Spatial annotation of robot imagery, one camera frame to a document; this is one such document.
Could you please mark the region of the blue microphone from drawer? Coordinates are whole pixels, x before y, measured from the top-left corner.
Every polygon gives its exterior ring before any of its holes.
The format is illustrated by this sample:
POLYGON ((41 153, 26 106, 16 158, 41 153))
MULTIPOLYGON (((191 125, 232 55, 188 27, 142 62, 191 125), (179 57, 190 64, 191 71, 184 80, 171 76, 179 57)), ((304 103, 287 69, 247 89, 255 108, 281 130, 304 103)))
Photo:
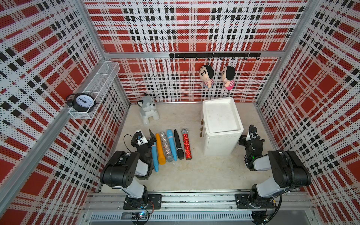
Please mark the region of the blue microphone from drawer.
POLYGON ((171 153, 173 155, 174 161, 177 161, 178 157, 177 157, 177 153, 176 153, 176 145, 175 145, 175 141, 174 141, 173 132, 172 132, 171 129, 168 129, 166 131, 166 134, 167 134, 167 137, 168 137, 168 140, 169 140, 170 149, 171 149, 171 153))

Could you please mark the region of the orange microphone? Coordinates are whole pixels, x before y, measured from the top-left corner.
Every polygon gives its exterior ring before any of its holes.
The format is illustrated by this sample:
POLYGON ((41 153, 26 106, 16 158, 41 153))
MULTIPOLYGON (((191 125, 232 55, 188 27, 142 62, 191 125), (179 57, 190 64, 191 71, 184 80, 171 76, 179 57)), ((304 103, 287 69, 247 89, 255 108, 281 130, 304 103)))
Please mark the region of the orange microphone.
POLYGON ((156 134, 156 144, 157 144, 158 163, 160 165, 165 165, 167 160, 163 152, 162 142, 159 134, 156 134))

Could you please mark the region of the silver rhinestone microphone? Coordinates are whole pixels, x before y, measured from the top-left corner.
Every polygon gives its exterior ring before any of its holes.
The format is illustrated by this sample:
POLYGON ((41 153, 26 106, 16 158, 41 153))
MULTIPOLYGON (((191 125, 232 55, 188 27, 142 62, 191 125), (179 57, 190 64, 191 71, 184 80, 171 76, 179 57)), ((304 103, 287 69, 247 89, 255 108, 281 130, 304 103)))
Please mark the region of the silver rhinestone microphone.
POLYGON ((167 136, 165 134, 165 132, 160 132, 160 139, 161 139, 161 143, 162 143, 162 147, 163 147, 163 152, 166 158, 167 162, 173 162, 174 161, 174 157, 173 154, 171 152, 170 149, 170 145, 167 139, 167 136))

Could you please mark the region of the red rhinestone microphone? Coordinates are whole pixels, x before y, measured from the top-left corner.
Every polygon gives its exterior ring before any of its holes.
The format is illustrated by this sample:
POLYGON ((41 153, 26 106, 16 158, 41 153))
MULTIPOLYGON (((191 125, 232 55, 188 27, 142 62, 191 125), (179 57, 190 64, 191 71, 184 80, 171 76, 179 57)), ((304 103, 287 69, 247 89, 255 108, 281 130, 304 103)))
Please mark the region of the red rhinestone microphone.
POLYGON ((191 154, 190 142, 189 142, 189 137, 188 137, 188 130, 186 128, 184 128, 184 129, 182 129, 181 132, 182 132, 182 136, 183 136, 186 160, 191 160, 192 154, 191 154))

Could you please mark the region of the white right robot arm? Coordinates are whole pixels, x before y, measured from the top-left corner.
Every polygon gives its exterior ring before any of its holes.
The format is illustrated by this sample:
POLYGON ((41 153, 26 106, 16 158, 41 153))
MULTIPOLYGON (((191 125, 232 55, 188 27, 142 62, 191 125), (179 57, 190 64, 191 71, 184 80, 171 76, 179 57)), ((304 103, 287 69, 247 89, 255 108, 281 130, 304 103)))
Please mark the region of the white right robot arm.
POLYGON ((270 206, 269 201, 296 188, 311 184, 311 175, 294 151, 274 150, 263 155, 264 140, 257 134, 241 136, 239 145, 244 146, 245 166, 250 171, 271 171, 272 176, 254 184, 244 203, 259 209, 270 206))

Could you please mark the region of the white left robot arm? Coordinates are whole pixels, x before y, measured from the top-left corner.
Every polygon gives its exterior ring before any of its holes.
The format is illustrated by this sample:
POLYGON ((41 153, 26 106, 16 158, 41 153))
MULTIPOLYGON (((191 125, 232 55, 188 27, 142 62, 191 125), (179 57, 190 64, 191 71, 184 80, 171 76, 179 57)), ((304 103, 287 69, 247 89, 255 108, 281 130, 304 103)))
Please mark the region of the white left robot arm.
POLYGON ((149 179, 155 169, 152 147, 156 143, 156 137, 152 131, 149 132, 151 137, 147 139, 142 131, 136 131, 131 140, 131 145, 136 151, 116 151, 100 174, 101 184, 119 189, 126 194, 123 205, 125 210, 156 209, 147 187, 137 180, 149 179))

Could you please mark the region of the white plastic drawer cabinet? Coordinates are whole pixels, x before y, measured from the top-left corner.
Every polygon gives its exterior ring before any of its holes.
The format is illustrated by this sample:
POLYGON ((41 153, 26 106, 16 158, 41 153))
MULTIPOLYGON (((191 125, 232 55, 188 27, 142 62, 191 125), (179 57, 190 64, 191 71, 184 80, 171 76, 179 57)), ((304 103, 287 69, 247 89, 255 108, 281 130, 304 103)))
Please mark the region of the white plastic drawer cabinet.
POLYGON ((228 156, 244 131, 234 99, 205 100, 202 103, 203 153, 205 156, 228 156))

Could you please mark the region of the grey white husky plush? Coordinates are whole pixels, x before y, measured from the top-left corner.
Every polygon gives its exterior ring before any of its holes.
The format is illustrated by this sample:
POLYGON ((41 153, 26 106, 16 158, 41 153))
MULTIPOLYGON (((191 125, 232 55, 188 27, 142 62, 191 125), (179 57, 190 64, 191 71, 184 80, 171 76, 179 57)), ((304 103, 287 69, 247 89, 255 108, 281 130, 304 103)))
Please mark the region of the grey white husky plush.
POLYGON ((141 108, 140 117, 144 125, 149 124, 150 117, 152 117, 155 121, 160 119, 155 101, 149 94, 144 93, 142 98, 137 101, 137 105, 141 108))

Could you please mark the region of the black alarm clock in basket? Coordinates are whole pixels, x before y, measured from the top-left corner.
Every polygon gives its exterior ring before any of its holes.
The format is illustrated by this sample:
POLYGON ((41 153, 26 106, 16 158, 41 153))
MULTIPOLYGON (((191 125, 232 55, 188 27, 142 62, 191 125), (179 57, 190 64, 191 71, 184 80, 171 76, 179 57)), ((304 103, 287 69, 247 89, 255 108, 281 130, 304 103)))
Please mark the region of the black alarm clock in basket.
POLYGON ((91 112, 96 106, 93 96, 85 93, 71 94, 66 97, 66 104, 77 112, 91 112))

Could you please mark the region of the pink-dressed plush doll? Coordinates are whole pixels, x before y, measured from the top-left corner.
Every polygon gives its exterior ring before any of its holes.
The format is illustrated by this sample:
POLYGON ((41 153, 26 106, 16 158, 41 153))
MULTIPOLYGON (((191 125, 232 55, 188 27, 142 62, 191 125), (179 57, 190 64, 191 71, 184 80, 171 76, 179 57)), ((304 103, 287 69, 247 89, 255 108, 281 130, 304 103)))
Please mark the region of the pink-dressed plush doll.
POLYGON ((235 68, 232 66, 225 66, 221 72, 221 75, 225 89, 228 91, 232 90, 235 85, 235 68))

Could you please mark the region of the green circuit board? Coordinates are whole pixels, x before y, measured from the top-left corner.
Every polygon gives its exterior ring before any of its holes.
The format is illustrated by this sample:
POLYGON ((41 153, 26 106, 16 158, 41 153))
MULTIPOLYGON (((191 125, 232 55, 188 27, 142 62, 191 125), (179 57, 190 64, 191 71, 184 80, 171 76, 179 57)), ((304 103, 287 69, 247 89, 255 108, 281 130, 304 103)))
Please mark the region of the green circuit board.
POLYGON ((146 220, 148 218, 148 213, 145 211, 142 212, 124 212, 121 216, 122 220, 146 220))

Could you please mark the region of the blue-shorts plush doll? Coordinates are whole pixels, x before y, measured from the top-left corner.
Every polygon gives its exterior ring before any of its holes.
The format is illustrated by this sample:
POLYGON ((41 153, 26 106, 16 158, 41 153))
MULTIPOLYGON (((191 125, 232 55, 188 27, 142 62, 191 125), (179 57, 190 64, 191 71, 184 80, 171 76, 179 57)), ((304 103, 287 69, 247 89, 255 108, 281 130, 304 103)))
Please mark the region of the blue-shorts plush doll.
POLYGON ((212 88, 214 84, 214 70, 210 65, 203 65, 200 67, 199 77, 206 89, 212 88))

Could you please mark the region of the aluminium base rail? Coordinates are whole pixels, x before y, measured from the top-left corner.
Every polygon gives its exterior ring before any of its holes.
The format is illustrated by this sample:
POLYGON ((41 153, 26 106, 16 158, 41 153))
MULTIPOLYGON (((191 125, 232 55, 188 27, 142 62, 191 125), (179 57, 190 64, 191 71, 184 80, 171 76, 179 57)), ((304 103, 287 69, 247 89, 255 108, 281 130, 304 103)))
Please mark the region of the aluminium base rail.
POLYGON ((91 194, 81 213, 81 225, 153 225, 153 224, 249 224, 257 218, 266 225, 319 225, 315 207, 304 192, 290 192, 255 209, 244 203, 248 192, 238 190, 190 190, 150 192, 156 209, 125 210, 125 194, 91 194), (147 212, 146 220, 122 220, 124 212, 147 212))

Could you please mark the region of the black wall hook rail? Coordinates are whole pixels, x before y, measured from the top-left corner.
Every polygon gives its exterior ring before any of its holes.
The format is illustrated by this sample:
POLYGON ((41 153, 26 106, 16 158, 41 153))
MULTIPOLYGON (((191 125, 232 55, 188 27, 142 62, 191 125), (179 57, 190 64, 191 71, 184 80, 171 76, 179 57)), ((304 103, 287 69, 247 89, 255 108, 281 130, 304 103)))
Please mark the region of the black wall hook rail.
POLYGON ((169 57, 171 59, 175 59, 175 58, 179 58, 179 59, 187 59, 187 58, 195 58, 195 59, 199 59, 199 58, 206 58, 206 59, 210 59, 210 58, 255 58, 255 59, 259 59, 261 57, 261 53, 260 52, 225 52, 225 53, 220 53, 220 52, 215 52, 215 53, 210 53, 210 52, 206 52, 206 53, 170 53, 169 57))

